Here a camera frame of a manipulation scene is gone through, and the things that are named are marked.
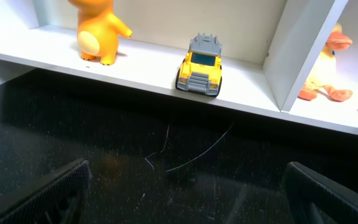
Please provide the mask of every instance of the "toy vehicle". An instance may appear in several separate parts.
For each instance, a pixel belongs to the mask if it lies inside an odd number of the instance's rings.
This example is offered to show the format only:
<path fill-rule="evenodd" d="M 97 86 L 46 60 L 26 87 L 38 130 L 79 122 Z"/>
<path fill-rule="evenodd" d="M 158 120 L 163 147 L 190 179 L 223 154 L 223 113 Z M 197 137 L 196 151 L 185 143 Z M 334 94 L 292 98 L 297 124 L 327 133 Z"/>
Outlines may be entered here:
<path fill-rule="evenodd" d="M 222 45 L 218 37 L 198 34 L 190 41 L 178 71 L 176 88 L 217 97 L 222 85 Z"/>

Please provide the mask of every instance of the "gray front bumper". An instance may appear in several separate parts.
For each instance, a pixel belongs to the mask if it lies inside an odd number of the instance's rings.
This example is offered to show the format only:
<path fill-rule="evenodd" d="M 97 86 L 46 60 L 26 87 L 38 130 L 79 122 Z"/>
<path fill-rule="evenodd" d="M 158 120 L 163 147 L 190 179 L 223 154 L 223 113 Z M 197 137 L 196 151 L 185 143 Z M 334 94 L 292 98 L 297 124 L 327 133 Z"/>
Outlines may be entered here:
<path fill-rule="evenodd" d="M 208 96 L 216 96 L 219 91 L 219 86 L 217 88 L 211 88 L 211 81 L 208 79 L 208 75 L 196 72 L 191 74 L 187 79 L 187 83 L 181 82 L 179 79 L 177 87 L 180 90 L 201 93 Z"/>

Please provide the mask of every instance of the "glossy black tabletop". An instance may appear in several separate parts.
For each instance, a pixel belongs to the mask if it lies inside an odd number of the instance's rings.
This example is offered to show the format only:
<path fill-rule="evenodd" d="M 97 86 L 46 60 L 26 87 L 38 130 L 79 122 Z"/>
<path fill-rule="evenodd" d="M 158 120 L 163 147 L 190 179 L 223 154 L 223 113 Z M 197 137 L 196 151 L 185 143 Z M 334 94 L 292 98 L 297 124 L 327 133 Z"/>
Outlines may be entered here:
<path fill-rule="evenodd" d="M 291 223 L 291 161 L 358 193 L 358 136 L 45 70 L 0 86 L 0 196 L 81 157 L 83 223 Z"/>

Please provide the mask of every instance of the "orange dinosaur toy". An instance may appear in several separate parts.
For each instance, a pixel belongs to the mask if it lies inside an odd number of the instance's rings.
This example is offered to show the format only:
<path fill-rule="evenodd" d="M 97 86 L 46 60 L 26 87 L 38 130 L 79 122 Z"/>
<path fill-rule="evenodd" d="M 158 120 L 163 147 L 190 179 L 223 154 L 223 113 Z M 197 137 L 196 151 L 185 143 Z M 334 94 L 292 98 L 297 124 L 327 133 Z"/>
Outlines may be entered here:
<path fill-rule="evenodd" d="M 78 45 L 81 58 L 101 57 L 102 65 L 116 61 L 118 34 L 125 38 L 132 31 L 112 12 L 113 0 L 68 0 L 78 11 Z"/>
<path fill-rule="evenodd" d="M 353 95 L 351 90 L 337 90 L 332 84 L 336 76 L 335 50 L 345 50 L 351 44 L 352 40 L 342 34 L 342 26 L 336 24 L 314 63 L 306 83 L 298 95 L 299 98 L 313 100 L 318 95 L 316 90 L 320 88 L 324 88 L 333 100 L 340 102 L 348 100 Z"/>

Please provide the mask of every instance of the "toy foot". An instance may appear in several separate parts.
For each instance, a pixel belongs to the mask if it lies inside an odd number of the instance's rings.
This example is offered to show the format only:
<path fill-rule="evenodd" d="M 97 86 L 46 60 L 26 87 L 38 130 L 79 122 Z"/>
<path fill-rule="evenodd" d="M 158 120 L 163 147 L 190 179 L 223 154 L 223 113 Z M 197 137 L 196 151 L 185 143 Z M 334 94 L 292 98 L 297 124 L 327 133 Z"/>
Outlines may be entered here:
<path fill-rule="evenodd" d="M 93 60 L 93 59 L 96 58 L 96 56 L 87 54 L 87 53 L 85 53 L 85 52 L 82 51 L 82 53 L 81 53 L 81 58 L 84 59 L 84 60 Z"/>
<path fill-rule="evenodd" d="M 116 54 L 107 55 L 101 58 L 100 63 L 102 65 L 112 65 L 116 63 Z"/>
<path fill-rule="evenodd" d="M 314 100 L 317 97 L 318 93 L 311 88 L 308 88 L 306 85 L 301 89 L 298 97 L 304 100 Z"/>
<path fill-rule="evenodd" d="M 332 94 L 330 94 L 331 98 L 335 101 L 343 102 L 350 97 L 352 97 L 353 91 L 352 90 L 335 90 Z"/>

